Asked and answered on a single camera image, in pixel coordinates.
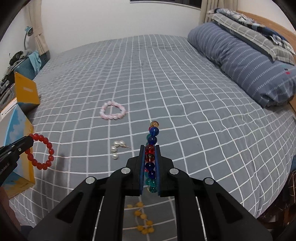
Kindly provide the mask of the grey plaid pillow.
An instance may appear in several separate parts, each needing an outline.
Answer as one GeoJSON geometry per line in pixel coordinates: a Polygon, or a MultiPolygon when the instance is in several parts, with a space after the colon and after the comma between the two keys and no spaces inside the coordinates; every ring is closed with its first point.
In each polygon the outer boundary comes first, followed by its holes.
{"type": "Polygon", "coordinates": [[[295,65],[295,51],[292,45],[275,30],[230,9],[212,9],[206,16],[236,37],[257,46],[273,61],[295,65]]]}

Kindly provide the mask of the blue desk lamp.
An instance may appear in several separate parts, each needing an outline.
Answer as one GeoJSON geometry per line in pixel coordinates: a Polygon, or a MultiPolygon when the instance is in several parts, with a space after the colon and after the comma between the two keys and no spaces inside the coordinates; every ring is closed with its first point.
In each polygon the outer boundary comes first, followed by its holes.
{"type": "Polygon", "coordinates": [[[24,50],[27,49],[27,47],[26,47],[26,39],[27,39],[27,37],[30,37],[34,33],[33,27],[27,26],[25,28],[25,32],[26,33],[25,33],[25,37],[24,37],[24,40],[23,40],[23,48],[24,48],[24,50]]]}

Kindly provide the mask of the beige curtain left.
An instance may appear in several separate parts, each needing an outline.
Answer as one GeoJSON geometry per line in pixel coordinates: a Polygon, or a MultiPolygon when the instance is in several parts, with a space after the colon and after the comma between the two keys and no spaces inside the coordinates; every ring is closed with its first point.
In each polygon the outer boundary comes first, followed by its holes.
{"type": "Polygon", "coordinates": [[[40,55],[43,55],[49,51],[48,45],[45,40],[43,25],[41,20],[42,0],[30,1],[25,6],[25,13],[28,24],[33,27],[33,35],[35,40],[35,46],[40,55]]]}

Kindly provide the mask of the teal cloth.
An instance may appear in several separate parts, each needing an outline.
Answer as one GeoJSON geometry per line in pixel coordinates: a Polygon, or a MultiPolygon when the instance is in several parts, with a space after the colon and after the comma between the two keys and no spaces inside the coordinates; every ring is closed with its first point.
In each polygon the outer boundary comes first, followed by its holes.
{"type": "Polygon", "coordinates": [[[33,69],[34,69],[35,75],[37,75],[40,72],[41,66],[42,66],[42,61],[40,59],[38,50],[36,50],[36,51],[32,52],[31,54],[29,54],[28,58],[29,58],[30,63],[32,65],[33,69]]]}

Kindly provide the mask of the blue yellow cardboard box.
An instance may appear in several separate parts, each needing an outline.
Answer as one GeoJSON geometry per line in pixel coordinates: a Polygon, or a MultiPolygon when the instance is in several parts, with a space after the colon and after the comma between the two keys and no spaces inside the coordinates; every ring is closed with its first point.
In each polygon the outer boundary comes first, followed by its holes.
{"type": "MultiPolygon", "coordinates": [[[[15,97],[1,110],[1,146],[34,133],[34,127],[26,114],[40,104],[36,83],[17,72],[13,77],[15,97]]],[[[25,153],[20,155],[17,164],[3,184],[9,199],[35,184],[34,167],[25,153]]]]}

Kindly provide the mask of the white pearl earrings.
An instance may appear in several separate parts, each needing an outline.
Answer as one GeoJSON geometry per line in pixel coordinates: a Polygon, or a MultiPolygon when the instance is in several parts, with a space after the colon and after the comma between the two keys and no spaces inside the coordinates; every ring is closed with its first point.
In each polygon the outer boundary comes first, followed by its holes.
{"type": "Polygon", "coordinates": [[[119,148],[131,148],[129,146],[126,145],[126,143],[124,141],[114,141],[113,145],[111,146],[110,150],[111,150],[111,157],[114,160],[118,159],[118,149],[119,148]]]}

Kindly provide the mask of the dark window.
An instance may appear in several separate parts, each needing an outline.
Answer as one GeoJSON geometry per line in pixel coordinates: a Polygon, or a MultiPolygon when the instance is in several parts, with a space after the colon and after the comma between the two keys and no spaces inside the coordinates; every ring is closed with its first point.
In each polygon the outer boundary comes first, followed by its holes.
{"type": "Polygon", "coordinates": [[[202,0],[130,0],[130,2],[135,3],[165,3],[165,4],[180,4],[184,6],[190,6],[193,8],[201,8],[202,0]]]}

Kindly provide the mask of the grey hard suitcase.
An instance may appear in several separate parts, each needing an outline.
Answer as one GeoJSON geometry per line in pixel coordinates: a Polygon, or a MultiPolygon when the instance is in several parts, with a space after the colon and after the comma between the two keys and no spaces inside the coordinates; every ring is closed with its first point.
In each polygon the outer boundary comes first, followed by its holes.
{"type": "Polygon", "coordinates": [[[15,74],[5,75],[1,80],[1,111],[15,98],[15,74]]]}

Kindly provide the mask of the black clutter on suitcases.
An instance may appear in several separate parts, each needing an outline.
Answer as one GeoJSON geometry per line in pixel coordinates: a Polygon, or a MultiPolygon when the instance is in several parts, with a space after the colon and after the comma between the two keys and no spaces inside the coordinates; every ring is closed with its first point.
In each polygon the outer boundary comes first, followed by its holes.
{"type": "Polygon", "coordinates": [[[19,61],[19,60],[22,60],[22,59],[26,58],[31,53],[32,53],[31,50],[24,50],[24,51],[16,52],[16,54],[14,54],[14,56],[11,57],[11,59],[9,61],[9,65],[13,66],[16,63],[16,61],[19,61]]]}

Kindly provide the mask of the teal suitcase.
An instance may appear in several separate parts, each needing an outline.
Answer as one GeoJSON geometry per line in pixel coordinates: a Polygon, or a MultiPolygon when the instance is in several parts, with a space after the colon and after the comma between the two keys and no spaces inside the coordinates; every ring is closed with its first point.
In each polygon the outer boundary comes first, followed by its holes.
{"type": "MultiPolygon", "coordinates": [[[[45,64],[50,60],[50,57],[51,57],[50,52],[47,51],[46,53],[41,54],[39,56],[42,61],[42,66],[41,66],[41,69],[42,69],[45,66],[45,64]]],[[[34,69],[30,63],[28,56],[22,60],[19,60],[16,63],[16,66],[13,72],[19,73],[22,76],[29,78],[30,80],[33,80],[36,77],[34,73],[34,69]]]]}

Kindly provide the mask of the blue striped rolled duvet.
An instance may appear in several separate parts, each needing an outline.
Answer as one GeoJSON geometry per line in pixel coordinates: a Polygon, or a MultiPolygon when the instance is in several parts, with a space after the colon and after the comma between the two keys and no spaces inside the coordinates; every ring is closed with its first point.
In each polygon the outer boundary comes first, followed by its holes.
{"type": "Polygon", "coordinates": [[[192,29],[188,42],[262,108],[285,104],[295,96],[295,66],[273,61],[215,22],[192,29]]]}

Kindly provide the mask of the wooden headboard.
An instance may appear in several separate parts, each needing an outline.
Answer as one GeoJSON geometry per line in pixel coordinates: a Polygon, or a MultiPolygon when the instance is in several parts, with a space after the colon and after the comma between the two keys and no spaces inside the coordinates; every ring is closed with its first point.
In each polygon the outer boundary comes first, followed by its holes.
{"type": "Polygon", "coordinates": [[[289,31],[287,28],[269,20],[269,19],[266,19],[262,16],[258,16],[258,15],[255,15],[255,14],[251,14],[251,13],[248,13],[248,12],[245,12],[245,11],[238,11],[239,13],[241,14],[244,14],[252,19],[254,19],[255,21],[261,23],[261,24],[264,24],[266,25],[267,27],[275,30],[276,32],[278,32],[279,34],[281,34],[282,36],[284,36],[288,42],[292,45],[293,49],[295,50],[295,34],[291,31],[289,31]]]}

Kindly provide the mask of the grey checked bed sheet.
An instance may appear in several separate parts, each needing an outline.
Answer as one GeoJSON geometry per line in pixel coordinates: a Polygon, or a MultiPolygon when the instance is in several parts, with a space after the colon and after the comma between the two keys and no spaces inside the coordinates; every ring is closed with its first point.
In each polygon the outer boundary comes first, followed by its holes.
{"type": "Polygon", "coordinates": [[[10,200],[36,225],[85,178],[125,166],[159,123],[161,154],[191,177],[212,177],[253,216],[280,194],[295,154],[289,106],[263,109],[185,38],[145,35],[102,41],[52,58],[36,76],[29,114],[55,160],[10,200]],[[114,141],[129,148],[111,157],[114,141]]]}

